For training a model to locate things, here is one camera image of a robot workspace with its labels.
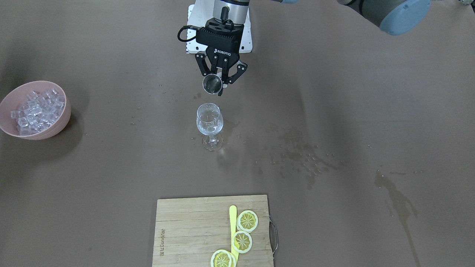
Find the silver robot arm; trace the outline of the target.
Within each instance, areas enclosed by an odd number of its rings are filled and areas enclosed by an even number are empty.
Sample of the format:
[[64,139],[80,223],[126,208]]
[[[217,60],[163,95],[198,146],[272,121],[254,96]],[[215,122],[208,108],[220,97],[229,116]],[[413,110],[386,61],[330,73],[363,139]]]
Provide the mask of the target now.
[[251,19],[270,19],[270,36],[288,38],[315,29],[342,27],[355,18],[389,36],[414,29],[429,13],[431,0],[196,0],[177,32],[202,78],[202,89],[221,96],[248,69],[241,55],[252,51]]

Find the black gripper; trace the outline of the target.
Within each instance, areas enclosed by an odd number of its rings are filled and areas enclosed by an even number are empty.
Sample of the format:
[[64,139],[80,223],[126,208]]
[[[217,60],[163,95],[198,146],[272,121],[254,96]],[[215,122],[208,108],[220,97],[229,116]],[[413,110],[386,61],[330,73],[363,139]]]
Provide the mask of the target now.
[[[218,74],[221,79],[221,89],[218,96],[222,96],[224,88],[236,82],[248,68],[248,64],[239,61],[239,49],[244,34],[244,25],[234,23],[232,20],[219,21],[212,18],[207,21],[204,27],[198,27],[195,31],[195,40],[199,44],[211,48],[212,53],[216,50],[216,53],[230,56],[233,62],[237,62],[236,73],[233,75],[229,74],[228,67],[223,68]],[[208,57],[205,52],[197,52],[195,59],[202,76],[217,74],[216,56]]]

